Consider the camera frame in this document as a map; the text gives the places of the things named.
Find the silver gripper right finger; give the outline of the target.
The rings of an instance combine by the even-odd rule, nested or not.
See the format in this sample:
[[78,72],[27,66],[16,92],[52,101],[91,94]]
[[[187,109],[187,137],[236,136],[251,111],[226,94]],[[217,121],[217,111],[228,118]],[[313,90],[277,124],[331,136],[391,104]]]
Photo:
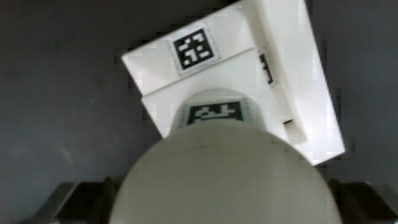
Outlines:
[[343,224],[398,224],[398,210],[366,182],[329,181]]

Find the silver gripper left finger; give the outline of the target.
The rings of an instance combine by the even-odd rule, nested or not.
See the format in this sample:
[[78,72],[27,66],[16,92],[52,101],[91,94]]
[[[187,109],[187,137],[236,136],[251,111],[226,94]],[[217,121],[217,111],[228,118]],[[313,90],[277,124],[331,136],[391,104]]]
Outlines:
[[23,224],[108,224],[119,186],[110,177],[60,183]]

